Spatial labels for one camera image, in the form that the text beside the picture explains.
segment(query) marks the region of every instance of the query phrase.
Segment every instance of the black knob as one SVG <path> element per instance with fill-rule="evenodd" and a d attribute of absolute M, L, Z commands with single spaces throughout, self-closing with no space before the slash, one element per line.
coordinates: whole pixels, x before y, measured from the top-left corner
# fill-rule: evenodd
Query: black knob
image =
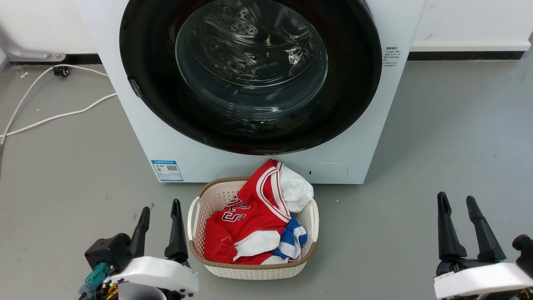
<path fill-rule="evenodd" d="M 526 234 L 520 234 L 516 237 L 516 239 L 514 239 L 513 248 L 518 251 L 522 251 L 529 242 L 531 242 L 529 236 L 527 236 Z"/>

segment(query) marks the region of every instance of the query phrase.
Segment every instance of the blue and white sticker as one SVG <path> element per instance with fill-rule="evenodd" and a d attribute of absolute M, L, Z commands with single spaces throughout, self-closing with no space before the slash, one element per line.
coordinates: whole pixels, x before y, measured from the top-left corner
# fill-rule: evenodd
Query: blue and white sticker
<path fill-rule="evenodd" d="M 183 181 L 180 168 L 177 167 L 176 161 L 154 161 L 154 170 L 160 181 Z"/>

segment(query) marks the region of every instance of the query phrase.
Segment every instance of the blue and white cloth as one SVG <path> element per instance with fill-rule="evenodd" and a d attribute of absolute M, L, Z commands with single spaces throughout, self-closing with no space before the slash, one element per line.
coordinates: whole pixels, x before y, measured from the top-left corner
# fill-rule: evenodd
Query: blue and white cloth
<path fill-rule="evenodd" d="M 279 247 L 271 251 L 283 259 L 298 260 L 302 258 L 302 246 L 307 242 L 307 232 L 293 217 L 283 229 Z"/>

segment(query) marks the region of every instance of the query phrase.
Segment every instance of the front-loading washing machine door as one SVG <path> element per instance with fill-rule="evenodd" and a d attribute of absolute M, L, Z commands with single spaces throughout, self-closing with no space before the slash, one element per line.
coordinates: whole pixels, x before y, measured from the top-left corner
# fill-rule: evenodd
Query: front-loading washing machine door
<path fill-rule="evenodd" d="M 130 0 L 120 53 L 135 93 L 206 145 L 281 154 L 351 126 L 381 75 L 356 0 Z"/>

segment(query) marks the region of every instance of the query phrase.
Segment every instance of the brown basket rim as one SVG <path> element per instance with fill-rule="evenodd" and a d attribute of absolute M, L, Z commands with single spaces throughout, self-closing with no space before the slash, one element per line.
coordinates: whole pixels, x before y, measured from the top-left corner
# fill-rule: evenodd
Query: brown basket rim
<path fill-rule="evenodd" d="M 227 178 L 219 178 L 215 179 L 208 184 L 204 186 L 204 188 L 200 192 L 200 198 L 204 195 L 204 193 L 211 188 L 212 186 L 219 184 L 219 183 L 226 183 L 226 182 L 234 182 L 234 181 L 248 181 L 249 177 L 241 176 L 241 177 L 227 177 Z M 311 244 L 311 248 L 309 248 L 309 251 L 305 256 L 300 258 L 299 260 L 293 262 L 293 263 L 286 263 L 286 264 L 276 264 L 276 265 L 237 265 L 237 264 L 227 264 L 227 263 L 217 263 L 212 262 L 210 260 L 206 260 L 203 258 L 198 251 L 196 250 L 194 240 L 189 241 L 189 246 L 191 248 L 192 254 L 195 256 L 195 258 L 201 262 L 202 264 L 210 267 L 221 267 L 226 269 L 235 269 L 235 270 L 274 270 L 274 269 L 285 269 L 290 267 L 297 267 L 301 264 L 306 263 L 309 258 L 313 255 L 314 250 L 317 246 L 316 242 L 313 242 Z"/>

